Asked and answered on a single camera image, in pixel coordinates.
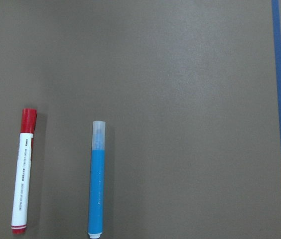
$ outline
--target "white end cap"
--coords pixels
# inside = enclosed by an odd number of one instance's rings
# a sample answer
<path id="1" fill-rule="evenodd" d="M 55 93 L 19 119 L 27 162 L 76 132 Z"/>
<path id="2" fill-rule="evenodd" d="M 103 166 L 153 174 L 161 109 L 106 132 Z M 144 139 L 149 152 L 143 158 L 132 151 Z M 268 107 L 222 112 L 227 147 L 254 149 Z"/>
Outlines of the white end cap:
<path id="1" fill-rule="evenodd" d="M 90 239 L 97 239 L 97 238 L 100 238 L 101 237 L 101 233 L 97 233 L 97 234 L 90 234 Z"/>

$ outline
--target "whiteboard marker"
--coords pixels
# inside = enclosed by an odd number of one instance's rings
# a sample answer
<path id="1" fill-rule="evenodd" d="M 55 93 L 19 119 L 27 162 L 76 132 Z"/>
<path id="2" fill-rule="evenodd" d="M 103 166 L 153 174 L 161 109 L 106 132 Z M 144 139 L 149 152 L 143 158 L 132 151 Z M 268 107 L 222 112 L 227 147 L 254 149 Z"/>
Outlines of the whiteboard marker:
<path id="1" fill-rule="evenodd" d="M 11 222 L 12 233 L 14 234 L 24 233 L 26 229 L 31 153 L 35 122 L 36 110 L 23 109 Z"/>
<path id="2" fill-rule="evenodd" d="M 93 122 L 88 234 L 97 239 L 103 232 L 105 122 Z"/>

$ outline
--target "marker cap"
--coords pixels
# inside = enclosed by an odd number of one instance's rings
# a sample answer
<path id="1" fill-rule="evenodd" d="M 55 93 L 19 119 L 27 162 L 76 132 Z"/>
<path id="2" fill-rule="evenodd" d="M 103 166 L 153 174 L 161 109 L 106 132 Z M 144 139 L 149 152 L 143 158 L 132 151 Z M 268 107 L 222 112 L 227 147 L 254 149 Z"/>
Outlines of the marker cap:
<path id="1" fill-rule="evenodd" d="M 25 108 L 22 111 L 21 133 L 34 133 L 36 110 Z"/>
<path id="2" fill-rule="evenodd" d="M 96 234 L 89 233 L 89 236 L 90 236 L 90 239 L 97 239 L 97 238 L 101 237 L 101 233 L 96 233 Z"/>
<path id="3" fill-rule="evenodd" d="M 92 150 L 105 150 L 105 122 L 93 122 Z"/>
<path id="4" fill-rule="evenodd" d="M 26 228 L 21 228 L 21 229 L 12 229 L 13 234 L 22 234 L 25 233 Z"/>

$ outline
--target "gray surface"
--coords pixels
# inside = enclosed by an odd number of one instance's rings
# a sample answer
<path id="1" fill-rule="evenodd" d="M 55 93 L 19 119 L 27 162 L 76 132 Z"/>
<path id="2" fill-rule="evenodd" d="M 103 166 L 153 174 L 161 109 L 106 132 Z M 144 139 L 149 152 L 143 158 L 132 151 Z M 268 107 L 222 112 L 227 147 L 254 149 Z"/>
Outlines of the gray surface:
<path id="1" fill-rule="evenodd" d="M 103 239 L 281 239 L 271 3 L 201 2 L 0 1 L 0 238 L 36 107 L 22 238 L 86 238 L 104 120 Z"/>

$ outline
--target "red marker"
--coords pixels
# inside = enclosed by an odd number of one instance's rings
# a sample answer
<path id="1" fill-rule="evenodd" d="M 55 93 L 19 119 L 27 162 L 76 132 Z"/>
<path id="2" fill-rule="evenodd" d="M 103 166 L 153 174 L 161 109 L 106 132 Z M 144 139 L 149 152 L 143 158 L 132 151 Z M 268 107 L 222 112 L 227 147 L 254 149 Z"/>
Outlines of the red marker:
<path id="1" fill-rule="evenodd" d="M 24 233 L 26 229 L 31 153 L 35 122 L 36 110 L 23 109 L 11 223 L 12 233 L 14 234 Z"/>

